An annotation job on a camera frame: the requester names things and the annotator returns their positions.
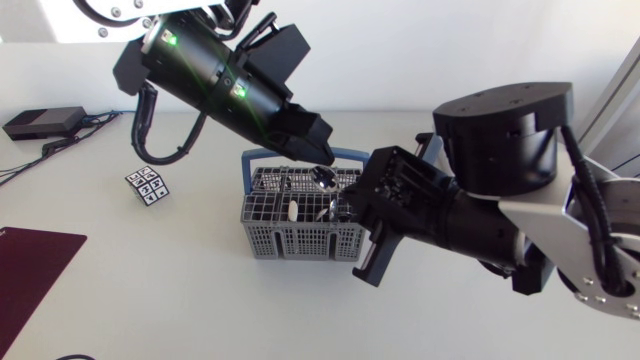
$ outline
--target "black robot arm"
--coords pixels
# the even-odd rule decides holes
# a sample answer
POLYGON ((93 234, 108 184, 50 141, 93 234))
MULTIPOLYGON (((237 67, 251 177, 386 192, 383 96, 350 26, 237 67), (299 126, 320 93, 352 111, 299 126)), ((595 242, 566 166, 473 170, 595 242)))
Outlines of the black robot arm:
POLYGON ((292 103, 293 93, 285 85, 309 45, 295 25, 279 28, 270 13, 231 50, 223 41, 237 35, 252 4, 236 3, 243 6, 231 8, 238 12, 237 23, 228 35, 215 31, 224 21, 213 19, 222 15, 210 17, 194 9, 158 16, 144 39, 125 48, 113 73, 122 91, 139 96, 132 131, 136 153, 150 164, 171 164, 188 152, 210 116, 287 158, 330 165, 333 129, 319 114, 292 103), (151 83, 200 112, 185 145, 164 158, 145 149, 157 94, 151 83))
POLYGON ((434 111, 455 177, 423 161, 425 144, 374 151, 344 190, 372 241, 353 274, 378 286, 406 236, 478 259, 526 295, 557 267, 582 303, 640 319, 640 181, 583 157, 571 116, 569 83, 508 85, 434 111))

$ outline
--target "spoon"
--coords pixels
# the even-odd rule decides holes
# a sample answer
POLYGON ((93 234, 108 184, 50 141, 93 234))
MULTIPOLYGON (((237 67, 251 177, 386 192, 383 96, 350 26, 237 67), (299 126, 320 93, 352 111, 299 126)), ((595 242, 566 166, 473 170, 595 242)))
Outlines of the spoon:
POLYGON ((322 192, 338 192, 340 184, 338 183, 338 175, 330 167, 318 165, 309 171, 311 180, 316 187, 322 192))
POLYGON ((329 203, 329 221, 333 221, 336 218, 336 199, 331 200, 329 203))

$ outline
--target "wire mesh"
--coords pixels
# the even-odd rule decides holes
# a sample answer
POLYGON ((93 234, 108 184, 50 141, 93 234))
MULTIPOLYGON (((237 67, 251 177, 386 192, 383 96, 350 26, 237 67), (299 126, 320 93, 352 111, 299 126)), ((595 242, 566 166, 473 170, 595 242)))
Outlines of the wire mesh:
MULTIPOLYGON (((333 169, 341 187, 356 182, 359 169, 333 169)), ((322 193, 306 168, 257 168, 242 218, 256 258, 357 261, 365 230, 350 222, 353 209, 340 193, 322 193), (298 206, 289 221, 289 206, 298 206), (329 211, 335 201, 335 212, 329 211)))

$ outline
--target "white wall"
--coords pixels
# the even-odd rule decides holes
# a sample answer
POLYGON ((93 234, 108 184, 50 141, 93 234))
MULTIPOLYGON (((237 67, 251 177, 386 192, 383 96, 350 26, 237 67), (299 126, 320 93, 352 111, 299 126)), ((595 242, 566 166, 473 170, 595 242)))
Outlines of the white wall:
MULTIPOLYGON (((312 46, 289 81, 322 110, 423 110, 492 86, 572 81, 584 116, 640 35, 637 0, 270 0, 312 46)), ((132 108, 111 69, 122 44, 0 45, 0 121, 34 107, 132 108)), ((186 106, 162 94, 159 111, 186 106)))
MULTIPOLYGON (((613 169, 640 154, 640 97, 622 114, 590 156, 613 169)), ((620 176, 640 175, 640 157, 616 170, 620 176)))

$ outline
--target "screw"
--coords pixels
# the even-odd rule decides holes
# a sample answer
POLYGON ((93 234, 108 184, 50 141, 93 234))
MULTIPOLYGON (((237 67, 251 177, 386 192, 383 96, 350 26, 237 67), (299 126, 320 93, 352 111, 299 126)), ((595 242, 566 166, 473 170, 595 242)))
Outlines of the screw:
POLYGON ((587 300, 589 300, 588 296, 582 295, 581 293, 576 293, 576 299, 582 301, 582 302, 587 302, 587 300))

